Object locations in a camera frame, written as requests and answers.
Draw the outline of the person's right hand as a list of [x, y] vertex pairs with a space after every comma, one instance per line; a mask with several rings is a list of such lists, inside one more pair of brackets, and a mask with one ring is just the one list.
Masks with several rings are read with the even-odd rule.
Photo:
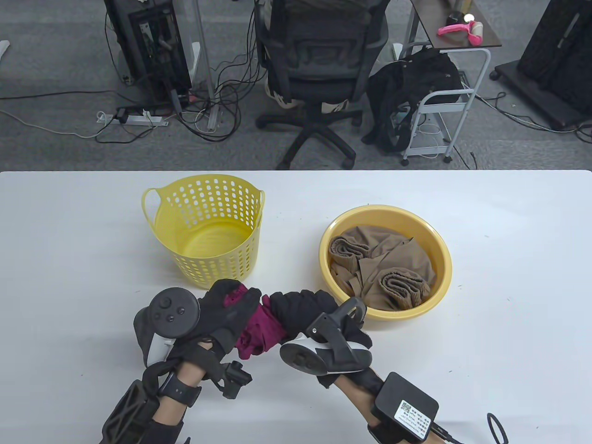
[[[269, 307], [273, 317], [283, 326], [287, 336], [280, 340], [283, 345], [304, 333], [305, 330], [322, 313], [332, 314], [339, 308], [336, 300], [325, 292], [318, 290], [313, 293], [311, 290], [302, 290], [300, 292], [281, 293], [275, 292], [269, 296]], [[359, 343], [370, 349], [372, 340], [366, 332], [363, 332], [353, 319], [344, 319], [342, 321], [342, 333], [348, 342]], [[338, 379], [338, 374], [332, 376], [317, 377], [321, 386], [329, 389]]]

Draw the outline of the person's left hand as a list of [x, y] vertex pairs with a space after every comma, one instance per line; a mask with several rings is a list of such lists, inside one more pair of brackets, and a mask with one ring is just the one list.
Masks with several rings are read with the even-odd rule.
[[216, 281], [198, 300], [197, 326], [176, 340], [167, 361], [194, 364], [208, 378], [219, 381], [224, 373], [221, 361], [234, 349], [260, 306], [261, 296], [258, 288], [246, 288], [240, 281]]

